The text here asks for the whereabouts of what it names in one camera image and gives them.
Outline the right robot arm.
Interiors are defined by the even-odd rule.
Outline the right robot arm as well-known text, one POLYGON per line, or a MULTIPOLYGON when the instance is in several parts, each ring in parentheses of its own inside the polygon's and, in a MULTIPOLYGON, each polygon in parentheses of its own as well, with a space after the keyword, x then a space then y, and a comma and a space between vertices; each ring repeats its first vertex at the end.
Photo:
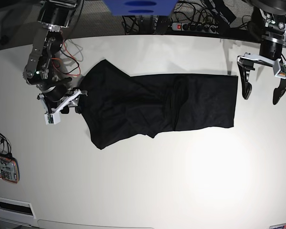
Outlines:
POLYGON ((62 29, 69 27, 77 8, 83 4, 82 0, 45 0, 38 16, 42 27, 34 37, 23 78, 40 90, 37 99, 45 110, 48 125, 59 123, 60 115, 69 113, 69 108, 78 105, 80 96, 87 95, 86 91, 71 88, 75 76, 62 72, 62 63, 54 63, 65 44, 62 29))

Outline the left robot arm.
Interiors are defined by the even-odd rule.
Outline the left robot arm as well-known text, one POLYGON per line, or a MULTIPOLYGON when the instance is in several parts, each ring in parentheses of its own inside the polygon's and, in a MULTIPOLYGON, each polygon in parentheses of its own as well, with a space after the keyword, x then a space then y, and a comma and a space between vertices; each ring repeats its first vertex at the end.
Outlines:
POLYGON ((260 42, 259 54, 245 53, 237 57, 237 65, 242 84, 242 96, 248 99, 252 85, 249 74, 254 64, 273 69, 274 77, 280 84, 273 92, 273 104, 276 105, 286 92, 286 59, 282 49, 286 46, 286 0, 246 0, 253 7, 248 24, 249 33, 260 42))

